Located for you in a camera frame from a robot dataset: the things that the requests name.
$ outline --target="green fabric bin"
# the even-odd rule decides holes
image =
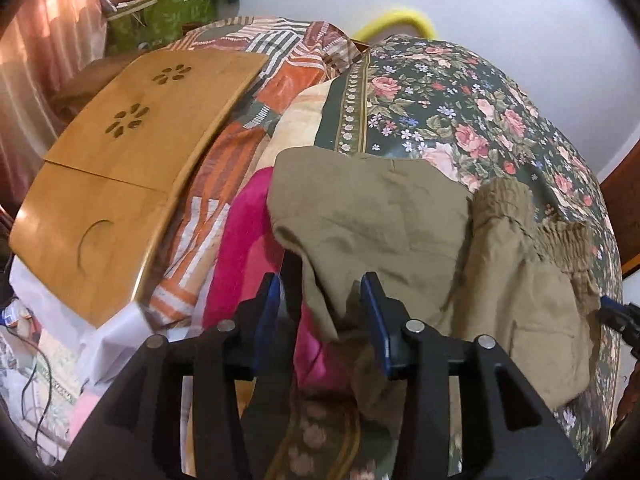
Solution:
[[[162,48],[182,37],[185,23],[215,19],[215,0],[142,0],[107,17],[107,55]]]

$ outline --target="pink curtain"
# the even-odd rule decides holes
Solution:
[[[49,100],[103,56],[98,0],[25,0],[0,40],[0,205],[15,214],[65,123]]]

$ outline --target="metal rivet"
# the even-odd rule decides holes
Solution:
[[[419,319],[410,319],[405,324],[406,329],[414,334],[419,334],[424,330],[424,323]]]
[[[491,348],[495,347],[495,339],[490,335],[481,335],[478,338],[478,344],[482,348],[486,348],[487,350],[490,350]]]
[[[219,332],[231,332],[235,327],[236,322],[233,319],[223,319],[216,325]]]
[[[160,348],[163,344],[164,344],[164,337],[162,337],[161,335],[156,334],[146,338],[147,348]]]

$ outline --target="orange striped fabric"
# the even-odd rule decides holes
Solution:
[[[215,265],[231,201],[254,172],[281,114],[303,90],[334,78],[359,56],[357,47],[327,22],[231,18],[192,30],[170,50],[220,48],[269,56],[238,102],[186,189],[167,234],[166,269],[148,312],[159,325],[191,315]]]

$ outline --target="wooden panel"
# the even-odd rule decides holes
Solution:
[[[49,290],[94,326],[133,299],[167,195],[46,162],[10,243]]]
[[[10,245],[92,325],[152,289],[154,256],[184,184],[267,59],[216,49],[146,54],[47,153]]]
[[[600,187],[628,274],[640,266],[640,142]]]
[[[266,59],[214,48],[146,54],[78,114],[46,160],[171,192]]]

